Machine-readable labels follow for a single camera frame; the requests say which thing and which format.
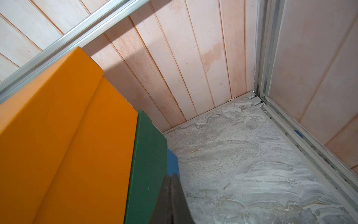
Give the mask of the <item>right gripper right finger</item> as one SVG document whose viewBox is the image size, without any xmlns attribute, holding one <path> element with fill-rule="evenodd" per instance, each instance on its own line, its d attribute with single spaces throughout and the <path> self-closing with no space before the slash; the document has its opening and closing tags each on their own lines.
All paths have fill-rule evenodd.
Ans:
<svg viewBox="0 0 358 224">
<path fill-rule="evenodd" d="M 177 174 L 171 178 L 171 207 L 173 224 L 194 224 Z"/>
</svg>

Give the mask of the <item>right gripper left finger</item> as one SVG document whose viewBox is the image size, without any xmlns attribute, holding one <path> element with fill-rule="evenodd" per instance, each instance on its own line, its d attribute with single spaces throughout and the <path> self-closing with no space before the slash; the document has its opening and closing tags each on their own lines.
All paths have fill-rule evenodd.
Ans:
<svg viewBox="0 0 358 224">
<path fill-rule="evenodd" d="M 166 175 L 149 224 L 172 224 L 171 191 L 171 177 Z"/>
</svg>

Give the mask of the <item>green shoebox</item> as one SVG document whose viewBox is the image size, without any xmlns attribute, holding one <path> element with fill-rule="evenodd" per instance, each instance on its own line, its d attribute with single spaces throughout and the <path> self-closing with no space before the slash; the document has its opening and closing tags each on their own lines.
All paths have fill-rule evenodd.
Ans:
<svg viewBox="0 0 358 224">
<path fill-rule="evenodd" d="M 125 224 L 148 224 L 167 175 L 167 139 L 149 116 L 138 111 L 125 209 Z"/>
</svg>

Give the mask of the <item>orange shoebox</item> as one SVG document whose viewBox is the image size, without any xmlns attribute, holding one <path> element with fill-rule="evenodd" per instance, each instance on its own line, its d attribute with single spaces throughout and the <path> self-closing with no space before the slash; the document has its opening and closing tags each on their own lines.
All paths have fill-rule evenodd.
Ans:
<svg viewBox="0 0 358 224">
<path fill-rule="evenodd" d="M 138 113 L 76 48 L 1 104 L 1 223 L 121 224 Z"/>
</svg>

